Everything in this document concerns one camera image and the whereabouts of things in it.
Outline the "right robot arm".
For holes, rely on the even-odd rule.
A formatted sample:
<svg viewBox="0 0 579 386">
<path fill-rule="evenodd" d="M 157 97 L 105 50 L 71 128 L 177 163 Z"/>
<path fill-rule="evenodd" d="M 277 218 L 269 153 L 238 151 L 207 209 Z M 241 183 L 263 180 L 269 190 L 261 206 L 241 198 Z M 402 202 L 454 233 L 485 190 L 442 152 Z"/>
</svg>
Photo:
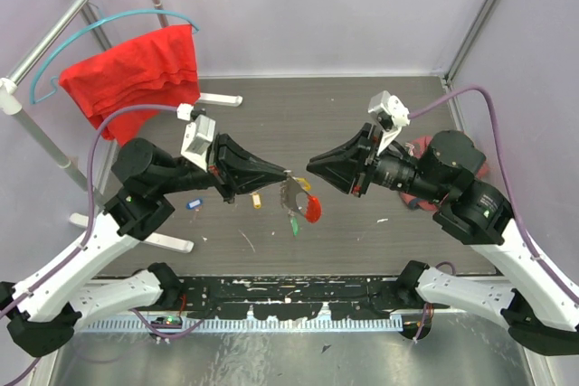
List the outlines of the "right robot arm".
<svg viewBox="0 0 579 386">
<path fill-rule="evenodd" d="M 370 124 L 342 146 L 312 157 L 310 173 L 360 197 L 370 184 L 436 204 L 433 220 L 478 252 L 508 280 L 498 287 L 465 280 L 411 260 L 396 279 L 402 305 L 453 306 L 500 325 L 517 343 L 545 356 L 578 353 L 578 288 L 532 248 L 509 200 L 478 177 L 486 161 L 463 133 L 435 134 L 420 157 L 377 151 Z"/>
</svg>

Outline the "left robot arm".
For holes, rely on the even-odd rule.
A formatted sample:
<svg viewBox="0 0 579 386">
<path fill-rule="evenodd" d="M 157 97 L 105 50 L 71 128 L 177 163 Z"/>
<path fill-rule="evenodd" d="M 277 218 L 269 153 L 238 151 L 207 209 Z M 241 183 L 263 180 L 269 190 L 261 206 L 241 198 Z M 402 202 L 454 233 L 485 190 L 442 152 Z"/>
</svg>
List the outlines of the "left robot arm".
<svg viewBox="0 0 579 386">
<path fill-rule="evenodd" d="M 287 177 L 283 167 L 244 150 L 227 134 L 218 135 L 201 157 L 196 164 L 171 156 L 141 137 L 120 148 L 112 172 L 122 186 L 86 231 L 29 278 L 2 283 L 1 312 L 18 347 L 39 358 L 108 316 L 147 306 L 173 309 L 183 285 L 166 263 L 153 263 L 115 284 L 85 285 L 171 216 L 175 209 L 168 194 L 214 188 L 233 202 Z"/>
</svg>

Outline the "metal key holder red handle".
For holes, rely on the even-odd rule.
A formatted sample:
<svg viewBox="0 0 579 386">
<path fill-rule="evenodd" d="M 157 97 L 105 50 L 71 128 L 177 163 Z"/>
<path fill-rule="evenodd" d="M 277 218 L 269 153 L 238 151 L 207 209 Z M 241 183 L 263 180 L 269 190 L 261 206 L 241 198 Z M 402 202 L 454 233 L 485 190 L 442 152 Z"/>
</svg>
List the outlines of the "metal key holder red handle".
<svg viewBox="0 0 579 386">
<path fill-rule="evenodd" d="M 291 216 L 301 216 L 309 223 L 316 223 L 322 216 L 322 204 L 311 190 L 304 191 L 295 181 L 297 176 L 291 171 L 280 185 L 280 203 Z"/>
</svg>

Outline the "green tag key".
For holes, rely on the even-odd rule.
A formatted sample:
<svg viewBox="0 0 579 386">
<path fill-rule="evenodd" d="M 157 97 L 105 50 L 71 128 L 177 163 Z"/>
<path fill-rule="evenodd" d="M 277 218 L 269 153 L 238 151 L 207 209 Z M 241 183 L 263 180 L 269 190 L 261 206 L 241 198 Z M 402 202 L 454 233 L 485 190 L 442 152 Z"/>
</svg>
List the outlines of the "green tag key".
<svg viewBox="0 0 579 386">
<path fill-rule="evenodd" d="M 292 234 L 294 237 L 297 237 L 299 235 L 299 231 L 300 231 L 300 226 L 299 226 L 299 222 L 298 219 L 295 216 L 291 216 L 289 218 L 289 222 L 291 225 L 291 229 L 292 229 Z"/>
</svg>

